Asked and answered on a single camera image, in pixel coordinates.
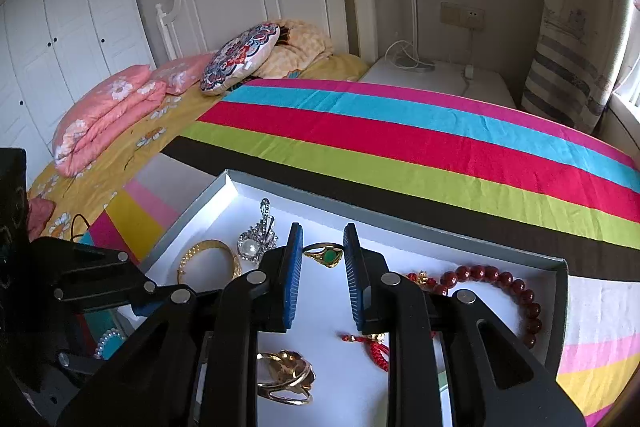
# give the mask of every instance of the green jade ring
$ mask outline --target green jade ring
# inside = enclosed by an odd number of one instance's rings
[[[340,259],[342,259],[342,254],[344,253],[344,247],[337,243],[314,243],[303,248],[302,253],[327,268],[333,268],[340,263]]]

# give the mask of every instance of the gold ring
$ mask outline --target gold ring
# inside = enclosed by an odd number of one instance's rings
[[[258,387],[268,391],[283,391],[288,387],[296,387],[311,372],[311,364],[295,351],[281,351],[279,353],[258,353],[258,360],[267,359],[276,362],[280,369],[271,372],[274,381],[258,382]]]
[[[313,401],[310,391],[316,380],[316,375],[311,364],[302,355],[283,349],[279,353],[258,353],[257,358],[277,364],[277,369],[274,369],[273,364],[269,366],[273,382],[258,382],[258,396],[286,405],[308,405]],[[279,391],[301,394],[304,398],[297,399],[274,394]]]
[[[284,398],[283,396],[278,396],[275,391],[267,391],[266,389],[258,388],[258,396],[266,398],[267,400],[271,400],[278,403],[284,403],[286,405],[309,405],[313,402],[314,397],[311,396],[311,393],[304,388],[300,388],[300,392],[298,394],[305,395],[304,400],[295,399],[295,398]]]
[[[333,268],[340,263],[340,259],[344,253],[344,247],[337,243],[314,243],[303,248],[302,253],[327,268]]]
[[[211,250],[212,248],[220,248],[221,250],[226,251],[231,256],[231,259],[234,262],[234,271],[231,275],[231,279],[235,279],[242,275],[242,267],[240,266],[240,258],[237,253],[231,251],[231,249],[225,245],[222,241],[218,241],[217,239],[207,239],[205,241],[200,241],[193,245],[180,259],[180,265],[178,266],[178,284],[182,284],[182,277],[184,276],[184,267],[187,266],[187,263],[193,258],[194,255],[200,253],[204,250]]]

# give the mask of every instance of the nightstand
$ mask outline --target nightstand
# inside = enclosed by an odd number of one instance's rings
[[[474,68],[474,79],[468,81],[467,87],[466,80],[462,77],[464,66],[438,61],[435,64],[434,71],[401,70],[382,57],[360,81],[367,84],[412,87],[413,89],[456,94],[516,109],[509,89],[498,73]]]

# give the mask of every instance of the red bead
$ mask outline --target red bead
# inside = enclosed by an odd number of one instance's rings
[[[527,314],[527,317],[529,317],[530,319],[535,319],[536,317],[538,317],[538,315],[540,315],[541,310],[542,309],[540,308],[540,305],[537,302],[532,302],[531,304],[527,304],[525,308],[525,313]]]
[[[440,283],[451,289],[458,283],[458,276],[455,272],[444,272],[442,277],[440,277]]]
[[[498,275],[500,275],[500,270],[495,266],[487,266],[484,269],[484,280],[488,283],[496,282],[498,280]]]
[[[436,295],[449,295],[449,289],[444,284],[436,284],[431,290]]]
[[[513,282],[513,275],[510,272],[502,272],[498,276],[498,286],[505,290],[511,288],[511,283]]]
[[[520,294],[521,304],[531,304],[534,298],[536,298],[536,294],[533,293],[533,290],[524,290],[524,292]]]
[[[542,329],[542,322],[540,319],[527,319],[527,331],[532,334],[538,333]]]
[[[524,292],[525,284],[522,279],[516,279],[511,283],[511,293],[515,296],[520,295]]]
[[[458,266],[456,275],[458,276],[458,282],[466,282],[471,277],[471,269],[468,266]]]
[[[471,267],[471,279],[479,281],[484,277],[484,266],[476,264]]]
[[[527,349],[531,349],[536,345],[536,336],[531,333],[525,333],[524,337],[522,338],[522,342],[525,346],[527,346]]]

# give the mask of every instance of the white box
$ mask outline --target white box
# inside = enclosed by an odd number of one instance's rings
[[[430,229],[338,201],[322,198],[243,172],[225,171],[188,208],[158,242],[140,267],[158,285],[174,285],[180,258],[204,239],[217,239],[237,248],[238,236],[260,219],[260,200],[268,198],[275,218],[278,245],[284,245],[292,222],[303,227],[304,243],[342,243],[342,232],[353,222],[361,245],[382,253],[392,271],[406,274],[425,270],[439,278],[460,264],[491,264],[523,279],[542,307],[543,330],[537,334],[534,356],[555,374],[558,370],[566,317],[567,268],[564,260],[527,253],[486,241]],[[254,269],[242,263],[243,271]],[[231,262],[220,251],[193,258],[184,282],[196,291],[223,287]],[[507,293],[486,283],[459,283],[468,287],[512,330],[523,333],[519,307]],[[120,308],[132,324],[130,307]],[[262,426],[371,426],[385,425],[387,374],[373,364],[362,344],[345,343],[341,333],[357,334],[348,284],[341,261],[328,269],[303,258],[296,318],[286,334],[259,333],[260,351],[291,349],[313,365],[314,402],[292,407],[258,399],[258,425]],[[439,343],[438,370],[444,370]],[[450,425],[449,398],[441,393],[445,425]]]

